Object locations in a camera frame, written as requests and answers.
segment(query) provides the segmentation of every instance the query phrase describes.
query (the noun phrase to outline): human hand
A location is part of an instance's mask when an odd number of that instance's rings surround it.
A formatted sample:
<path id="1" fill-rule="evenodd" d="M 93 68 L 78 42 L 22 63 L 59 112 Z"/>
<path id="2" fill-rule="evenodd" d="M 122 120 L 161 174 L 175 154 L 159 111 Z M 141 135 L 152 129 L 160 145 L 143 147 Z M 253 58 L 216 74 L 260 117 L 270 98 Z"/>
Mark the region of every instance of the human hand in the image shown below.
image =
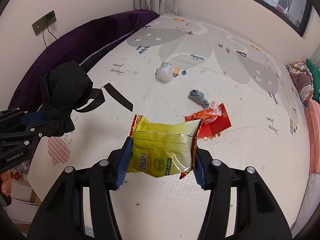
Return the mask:
<path id="1" fill-rule="evenodd" d="M 8 170 L 0 175 L 0 179 L 2 181 L 1 184 L 1 194 L 8 197 L 12 190 L 11 185 L 11 171 Z"/>

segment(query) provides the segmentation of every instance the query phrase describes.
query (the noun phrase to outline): yellow snack bag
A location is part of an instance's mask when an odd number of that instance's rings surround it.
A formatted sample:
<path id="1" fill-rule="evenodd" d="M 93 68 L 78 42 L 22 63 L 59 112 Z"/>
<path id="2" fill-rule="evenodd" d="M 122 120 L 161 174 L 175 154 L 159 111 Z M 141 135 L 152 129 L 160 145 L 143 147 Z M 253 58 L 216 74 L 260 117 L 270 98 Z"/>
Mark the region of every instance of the yellow snack bag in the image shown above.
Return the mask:
<path id="1" fill-rule="evenodd" d="M 141 171 L 156 178 L 190 172 L 199 128 L 200 120 L 169 125 L 150 123 L 144 116 L 135 115 L 128 172 Z"/>

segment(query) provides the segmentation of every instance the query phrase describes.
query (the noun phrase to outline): crumpled plastic bag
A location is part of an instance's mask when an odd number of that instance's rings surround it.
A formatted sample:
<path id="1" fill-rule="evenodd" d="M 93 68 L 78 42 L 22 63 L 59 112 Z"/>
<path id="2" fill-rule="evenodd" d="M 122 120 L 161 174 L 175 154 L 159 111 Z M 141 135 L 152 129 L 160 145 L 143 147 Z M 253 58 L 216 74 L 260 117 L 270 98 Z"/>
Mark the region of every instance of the crumpled plastic bag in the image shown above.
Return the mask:
<path id="1" fill-rule="evenodd" d="M 169 125 L 150 123 L 135 115 L 128 172 L 144 172 L 155 178 L 179 173 L 185 176 L 194 169 L 199 129 L 199 120 Z"/>
<path id="2" fill-rule="evenodd" d="M 170 82 L 173 76 L 174 67 L 170 63 L 163 62 L 157 71 L 157 78 L 162 80 L 163 82 Z"/>
<path id="3" fill-rule="evenodd" d="M 214 122 L 218 116 L 222 115 L 220 106 L 215 102 L 211 102 L 208 108 L 193 114 L 193 119 L 201 119 L 203 124 Z"/>

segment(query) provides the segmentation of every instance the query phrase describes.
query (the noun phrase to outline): wall socket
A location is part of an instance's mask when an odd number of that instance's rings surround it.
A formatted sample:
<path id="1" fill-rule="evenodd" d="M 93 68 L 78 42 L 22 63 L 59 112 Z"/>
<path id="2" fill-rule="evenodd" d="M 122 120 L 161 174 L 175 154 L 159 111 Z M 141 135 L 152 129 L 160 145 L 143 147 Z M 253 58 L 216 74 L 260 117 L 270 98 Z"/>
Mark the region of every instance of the wall socket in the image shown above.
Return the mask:
<path id="1" fill-rule="evenodd" d="M 47 25 L 46 25 L 47 21 L 48 21 L 48 26 L 50 26 L 52 23 L 57 21 L 54 11 L 47 13 L 45 16 L 41 17 L 39 20 L 33 23 L 32 28 L 35 31 L 36 35 L 43 32 L 44 28 L 47 28 Z"/>

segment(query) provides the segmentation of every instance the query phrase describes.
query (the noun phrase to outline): power cord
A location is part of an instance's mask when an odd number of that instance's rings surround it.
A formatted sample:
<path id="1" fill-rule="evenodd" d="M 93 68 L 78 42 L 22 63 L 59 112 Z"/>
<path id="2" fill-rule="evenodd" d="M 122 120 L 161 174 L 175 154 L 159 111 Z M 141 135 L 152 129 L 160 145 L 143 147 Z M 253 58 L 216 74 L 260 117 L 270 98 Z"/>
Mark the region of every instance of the power cord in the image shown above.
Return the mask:
<path id="1" fill-rule="evenodd" d="M 47 47 L 47 44 L 46 44 L 45 39 L 44 39 L 44 29 L 45 29 L 45 25 L 47 25 L 47 30 L 48 30 L 48 32 L 56 39 L 56 41 L 59 43 L 59 45 L 60 45 L 60 47 L 61 47 L 61 50 L 62 50 L 62 53 L 63 53 L 62 58 L 61 58 L 61 61 L 60 61 L 60 65 L 61 65 L 61 63 L 62 63 L 62 61 L 63 61 L 63 57 L 64 57 L 64 51 L 63 51 L 62 45 L 61 45 L 61 43 L 58 41 L 58 39 L 56 38 L 56 36 L 54 36 L 53 33 L 51 33 L 51 32 L 49 31 L 49 23 L 48 23 L 48 20 L 51 19 L 53 16 L 54 16 L 54 12 L 51 13 L 50 15 L 47 15 L 47 20 L 46 20 L 45 23 L 44 23 L 44 27 L 43 27 L 43 31 L 42 31 L 42 37 L 43 37 L 43 41 L 44 41 L 44 44 L 45 44 L 45 48 L 47 49 L 48 47 Z"/>
<path id="2" fill-rule="evenodd" d="M 47 22 L 48 22 L 48 19 L 45 21 L 44 26 L 43 26 L 43 30 L 42 30 L 42 37 L 43 37 L 43 41 L 44 41 L 44 44 L 45 44 L 45 48 L 46 48 L 46 49 L 47 49 L 48 47 L 47 47 L 47 44 L 45 43 L 45 39 L 44 39 L 44 29 L 45 29 L 45 25 L 47 24 Z"/>

